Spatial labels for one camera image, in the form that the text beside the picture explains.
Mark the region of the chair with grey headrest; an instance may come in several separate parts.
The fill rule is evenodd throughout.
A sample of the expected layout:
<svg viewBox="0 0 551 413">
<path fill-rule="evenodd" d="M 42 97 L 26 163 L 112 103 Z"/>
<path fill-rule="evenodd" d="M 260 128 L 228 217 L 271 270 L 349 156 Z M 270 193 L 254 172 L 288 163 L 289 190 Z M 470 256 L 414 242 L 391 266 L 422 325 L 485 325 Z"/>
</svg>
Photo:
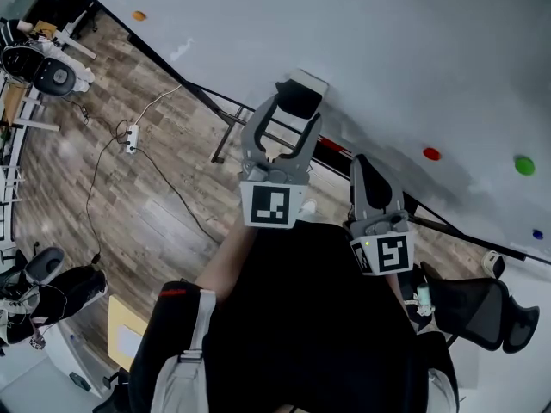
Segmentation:
<svg viewBox="0 0 551 413">
<path fill-rule="evenodd" d="M 48 285 L 60 274 L 65 252 L 58 247 L 48 247 L 37 253 L 25 266 L 26 279 L 31 284 Z"/>
</svg>

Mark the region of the black whiteboard eraser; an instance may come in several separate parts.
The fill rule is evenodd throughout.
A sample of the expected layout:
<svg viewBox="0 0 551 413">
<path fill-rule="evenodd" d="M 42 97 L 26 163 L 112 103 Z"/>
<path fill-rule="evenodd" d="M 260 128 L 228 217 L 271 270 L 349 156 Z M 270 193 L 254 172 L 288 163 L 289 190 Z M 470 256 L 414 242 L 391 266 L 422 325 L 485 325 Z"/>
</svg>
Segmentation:
<svg viewBox="0 0 551 413">
<path fill-rule="evenodd" d="M 295 69 L 287 80 L 275 84 L 278 108 L 294 117 L 310 120 L 323 101 L 329 84 L 312 74 Z"/>
</svg>

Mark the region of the black mesh office chair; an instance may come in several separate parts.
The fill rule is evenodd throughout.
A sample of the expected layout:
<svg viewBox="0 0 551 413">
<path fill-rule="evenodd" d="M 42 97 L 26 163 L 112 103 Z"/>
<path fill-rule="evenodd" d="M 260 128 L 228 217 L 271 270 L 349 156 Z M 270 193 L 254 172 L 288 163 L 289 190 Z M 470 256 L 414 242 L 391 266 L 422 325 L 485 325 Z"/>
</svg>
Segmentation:
<svg viewBox="0 0 551 413">
<path fill-rule="evenodd" d="M 515 354 L 536 332 L 540 308 L 520 306 L 499 279 L 445 280 L 427 262 L 427 280 L 438 329 L 486 350 Z"/>
</svg>

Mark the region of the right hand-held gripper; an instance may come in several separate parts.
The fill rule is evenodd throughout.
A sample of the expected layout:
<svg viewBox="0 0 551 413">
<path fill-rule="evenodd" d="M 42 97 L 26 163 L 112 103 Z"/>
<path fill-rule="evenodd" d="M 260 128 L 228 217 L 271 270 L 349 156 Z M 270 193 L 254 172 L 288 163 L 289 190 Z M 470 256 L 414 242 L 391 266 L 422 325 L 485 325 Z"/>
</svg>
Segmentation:
<svg viewBox="0 0 551 413">
<path fill-rule="evenodd" d="M 378 161 L 355 156 L 350 165 L 350 204 L 350 220 L 344 228 L 352 238 L 350 247 L 361 273 L 383 276 L 411 271 L 414 236 L 396 175 Z"/>
</svg>

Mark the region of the small pale bottle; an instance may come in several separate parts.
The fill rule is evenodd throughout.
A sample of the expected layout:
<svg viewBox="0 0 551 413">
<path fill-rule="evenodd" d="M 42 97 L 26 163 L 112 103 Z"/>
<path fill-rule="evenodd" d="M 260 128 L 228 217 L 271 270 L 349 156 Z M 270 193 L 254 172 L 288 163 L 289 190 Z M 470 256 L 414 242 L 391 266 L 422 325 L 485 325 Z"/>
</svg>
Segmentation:
<svg viewBox="0 0 551 413">
<path fill-rule="evenodd" d="M 421 317 L 431 317 L 434 306 L 431 301 L 430 287 L 427 283 L 418 285 L 415 300 L 417 302 L 417 314 Z"/>
</svg>

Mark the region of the white paper sheet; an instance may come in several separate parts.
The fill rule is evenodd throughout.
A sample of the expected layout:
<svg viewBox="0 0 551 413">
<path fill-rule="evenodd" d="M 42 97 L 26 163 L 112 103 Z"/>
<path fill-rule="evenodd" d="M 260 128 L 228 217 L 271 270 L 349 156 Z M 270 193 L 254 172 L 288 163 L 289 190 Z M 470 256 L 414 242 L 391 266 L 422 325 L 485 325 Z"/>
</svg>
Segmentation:
<svg viewBox="0 0 551 413">
<path fill-rule="evenodd" d="M 117 327 L 117 338 L 115 345 L 116 350 L 120 354 L 133 359 L 139 350 L 141 340 L 142 335 L 131 330 L 126 325 L 120 325 Z"/>
</svg>

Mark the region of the black-framed whiteboard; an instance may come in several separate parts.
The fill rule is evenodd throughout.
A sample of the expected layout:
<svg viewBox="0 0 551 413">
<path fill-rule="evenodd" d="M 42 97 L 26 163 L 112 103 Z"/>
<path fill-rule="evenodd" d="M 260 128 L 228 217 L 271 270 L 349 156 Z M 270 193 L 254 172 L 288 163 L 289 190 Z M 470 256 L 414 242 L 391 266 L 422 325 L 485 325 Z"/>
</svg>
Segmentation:
<svg viewBox="0 0 551 413">
<path fill-rule="evenodd" d="M 328 138 L 458 230 L 551 262 L 551 0 L 97 2 L 182 78 L 248 107 L 295 69 L 324 80 Z"/>
</svg>

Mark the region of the white metal rack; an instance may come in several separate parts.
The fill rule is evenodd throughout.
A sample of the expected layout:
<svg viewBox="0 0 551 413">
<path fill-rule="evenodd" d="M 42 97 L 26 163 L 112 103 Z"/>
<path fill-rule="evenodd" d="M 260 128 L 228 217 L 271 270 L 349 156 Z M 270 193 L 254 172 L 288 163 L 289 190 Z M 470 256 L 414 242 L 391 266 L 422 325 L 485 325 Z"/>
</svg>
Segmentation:
<svg viewBox="0 0 551 413">
<path fill-rule="evenodd" d="M 0 148 L 0 250 L 15 247 L 13 215 L 15 204 L 21 202 L 18 189 L 24 182 L 20 160 L 26 128 L 15 129 Z"/>
</svg>

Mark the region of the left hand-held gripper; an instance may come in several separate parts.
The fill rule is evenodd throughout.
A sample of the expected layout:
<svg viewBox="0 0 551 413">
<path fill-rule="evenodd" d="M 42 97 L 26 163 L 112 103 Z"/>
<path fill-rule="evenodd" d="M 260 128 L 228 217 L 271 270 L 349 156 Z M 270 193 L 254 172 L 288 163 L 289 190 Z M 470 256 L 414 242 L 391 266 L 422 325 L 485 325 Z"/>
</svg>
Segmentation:
<svg viewBox="0 0 551 413">
<path fill-rule="evenodd" d="M 299 216 L 309 182 L 307 168 L 322 128 L 321 114 L 306 124 L 289 154 L 268 162 L 261 138 L 278 107 L 279 95 L 267 99 L 241 132 L 242 179 L 239 184 L 246 226 L 290 229 Z"/>
</svg>

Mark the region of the wooden desk with white legs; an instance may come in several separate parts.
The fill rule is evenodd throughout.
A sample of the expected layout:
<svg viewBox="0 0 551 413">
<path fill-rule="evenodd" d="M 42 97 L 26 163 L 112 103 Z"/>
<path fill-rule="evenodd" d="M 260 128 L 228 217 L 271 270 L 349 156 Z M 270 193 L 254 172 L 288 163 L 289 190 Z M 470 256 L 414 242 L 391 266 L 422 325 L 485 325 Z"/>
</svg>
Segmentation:
<svg viewBox="0 0 551 413">
<path fill-rule="evenodd" d="M 38 120 L 45 109 L 37 89 L 5 81 L 0 93 L 0 127 L 58 132 L 60 126 Z"/>
</svg>

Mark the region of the black jacket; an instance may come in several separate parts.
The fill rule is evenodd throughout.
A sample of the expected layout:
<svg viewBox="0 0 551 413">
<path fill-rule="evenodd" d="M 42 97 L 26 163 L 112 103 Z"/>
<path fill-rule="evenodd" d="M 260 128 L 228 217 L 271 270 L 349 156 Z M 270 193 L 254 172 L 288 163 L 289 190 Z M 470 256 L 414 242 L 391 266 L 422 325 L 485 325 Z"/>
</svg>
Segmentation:
<svg viewBox="0 0 551 413">
<path fill-rule="evenodd" d="M 0 348 L 75 315 L 107 290 L 106 275 L 91 266 L 68 269 L 46 285 L 21 280 L 0 289 Z"/>
</svg>

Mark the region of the white table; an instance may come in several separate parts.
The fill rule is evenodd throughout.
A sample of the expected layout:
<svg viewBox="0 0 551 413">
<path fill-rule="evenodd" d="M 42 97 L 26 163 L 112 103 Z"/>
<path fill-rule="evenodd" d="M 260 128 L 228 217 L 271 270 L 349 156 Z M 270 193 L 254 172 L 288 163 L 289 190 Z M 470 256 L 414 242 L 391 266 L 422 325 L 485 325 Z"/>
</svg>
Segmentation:
<svg viewBox="0 0 551 413">
<path fill-rule="evenodd" d="M 72 47 L 90 59 L 95 60 L 97 55 L 76 40 L 77 26 L 87 15 L 88 11 L 85 10 L 74 22 L 67 23 L 63 28 L 56 28 L 53 33 L 53 40 L 57 41 L 61 46 Z"/>
</svg>

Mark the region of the white and black shoe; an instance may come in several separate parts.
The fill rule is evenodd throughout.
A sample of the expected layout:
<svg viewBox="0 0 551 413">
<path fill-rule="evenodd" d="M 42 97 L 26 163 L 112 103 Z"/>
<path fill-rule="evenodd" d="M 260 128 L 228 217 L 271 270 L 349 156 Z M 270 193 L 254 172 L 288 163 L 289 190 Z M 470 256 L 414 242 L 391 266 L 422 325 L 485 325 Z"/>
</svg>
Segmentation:
<svg viewBox="0 0 551 413">
<path fill-rule="evenodd" d="M 481 267 L 489 277 L 499 279 L 505 271 L 504 257 L 497 251 L 490 250 L 482 257 Z"/>
</svg>

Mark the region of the person's black shirt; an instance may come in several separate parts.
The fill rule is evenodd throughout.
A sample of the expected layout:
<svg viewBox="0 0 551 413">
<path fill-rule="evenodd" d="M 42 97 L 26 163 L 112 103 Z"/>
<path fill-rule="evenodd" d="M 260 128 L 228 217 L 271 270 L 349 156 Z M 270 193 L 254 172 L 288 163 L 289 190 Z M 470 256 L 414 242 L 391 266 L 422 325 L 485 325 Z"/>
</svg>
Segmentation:
<svg viewBox="0 0 551 413">
<path fill-rule="evenodd" d="M 131 413 L 458 413 L 443 337 L 387 313 L 345 229 L 257 229 L 230 296 L 163 285 L 131 365 Z"/>
</svg>

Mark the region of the light wooden side table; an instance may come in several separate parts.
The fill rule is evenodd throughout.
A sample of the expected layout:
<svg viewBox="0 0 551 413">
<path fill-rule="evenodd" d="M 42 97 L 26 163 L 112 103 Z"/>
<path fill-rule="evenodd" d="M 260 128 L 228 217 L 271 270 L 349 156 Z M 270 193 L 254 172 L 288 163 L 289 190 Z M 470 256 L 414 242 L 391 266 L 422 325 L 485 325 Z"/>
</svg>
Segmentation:
<svg viewBox="0 0 551 413">
<path fill-rule="evenodd" d="M 133 363 L 130 359 L 116 350 L 117 327 L 126 325 L 131 330 L 145 334 L 147 321 L 142 318 L 130 305 L 117 295 L 110 295 L 108 299 L 108 356 L 118 366 L 129 371 Z"/>
</svg>

